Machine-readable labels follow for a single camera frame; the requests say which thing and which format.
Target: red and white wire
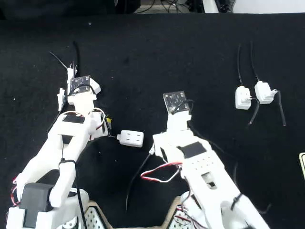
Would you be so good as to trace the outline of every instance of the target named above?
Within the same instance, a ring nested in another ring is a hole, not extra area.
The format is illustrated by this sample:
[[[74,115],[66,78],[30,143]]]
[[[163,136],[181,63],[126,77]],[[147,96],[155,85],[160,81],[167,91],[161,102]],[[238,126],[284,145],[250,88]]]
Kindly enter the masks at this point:
[[[160,183],[167,183],[167,182],[170,182],[179,172],[180,172],[180,169],[177,169],[177,171],[168,179],[168,180],[160,180],[160,179],[157,179],[157,178],[153,178],[153,177],[145,177],[145,175],[149,174],[149,173],[152,173],[156,170],[158,170],[159,168],[163,168],[163,167],[166,167],[166,166],[178,166],[178,165],[181,165],[182,162],[171,162],[171,163],[165,163],[163,165],[160,165],[158,166],[157,168],[154,168],[152,170],[148,170],[146,172],[143,172],[141,174],[141,178],[143,180],[149,180],[149,181],[156,181],[156,182],[160,182]]]

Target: electrical connector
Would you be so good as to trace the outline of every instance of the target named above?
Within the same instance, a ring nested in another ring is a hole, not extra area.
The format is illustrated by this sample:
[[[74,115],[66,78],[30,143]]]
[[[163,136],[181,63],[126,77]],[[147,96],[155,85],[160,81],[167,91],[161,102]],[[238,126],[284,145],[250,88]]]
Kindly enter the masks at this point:
[[[269,84],[263,81],[258,81],[254,89],[260,104],[270,104],[277,93],[276,89],[271,91]]]
[[[132,130],[122,130],[120,135],[117,135],[117,139],[121,145],[142,147],[144,140],[144,133]]]
[[[235,107],[237,109],[249,110],[251,107],[251,95],[249,88],[239,86],[235,91]]]
[[[61,111],[63,101],[65,99],[65,90],[60,88],[57,97],[58,97],[58,111]]]

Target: circuit board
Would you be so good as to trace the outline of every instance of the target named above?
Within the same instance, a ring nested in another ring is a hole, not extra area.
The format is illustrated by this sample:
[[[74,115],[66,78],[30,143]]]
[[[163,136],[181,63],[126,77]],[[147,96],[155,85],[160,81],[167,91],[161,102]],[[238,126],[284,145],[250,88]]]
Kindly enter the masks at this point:
[[[80,93],[80,92],[88,92],[90,90],[90,87],[88,86],[78,87],[81,84],[90,85],[90,76],[87,75],[87,76],[72,78],[70,91],[74,93]]]
[[[163,99],[165,102],[167,112],[170,114],[174,111],[176,106],[180,105],[186,100],[186,97],[184,91],[179,91],[179,92],[164,93]],[[187,103],[181,105],[178,109],[178,111],[188,111],[188,110],[190,110],[190,107]]]

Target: white plastic housing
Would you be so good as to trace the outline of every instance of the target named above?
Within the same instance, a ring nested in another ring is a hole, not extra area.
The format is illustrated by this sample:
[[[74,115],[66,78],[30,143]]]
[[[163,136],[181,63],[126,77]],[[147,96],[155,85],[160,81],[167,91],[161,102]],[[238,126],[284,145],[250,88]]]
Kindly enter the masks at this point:
[[[144,133],[132,130],[122,130],[120,135],[117,135],[117,139],[121,145],[142,147],[144,140]]]
[[[251,95],[249,88],[239,86],[235,91],[235,107],[248,110],[251,107]]]
[[[258,81],[254,89],[260,104],[270,104],[277,93],[276,89],[271,91],[269,84],[263,81]]]

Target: robotic arm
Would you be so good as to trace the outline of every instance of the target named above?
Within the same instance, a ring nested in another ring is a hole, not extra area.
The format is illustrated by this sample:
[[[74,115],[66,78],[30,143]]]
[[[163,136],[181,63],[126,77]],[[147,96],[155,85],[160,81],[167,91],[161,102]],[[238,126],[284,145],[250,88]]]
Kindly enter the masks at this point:
[[[251,201],[231,180],[209,142],[194,136],[187,127],[191,115],[184,92],[163,97],[168,111],[167,131],[153,136],[154,150],[168,163],[180,163],[181,177],[190,188],[181,196],[180,213],[193,223],[193,228],[268,229]]]

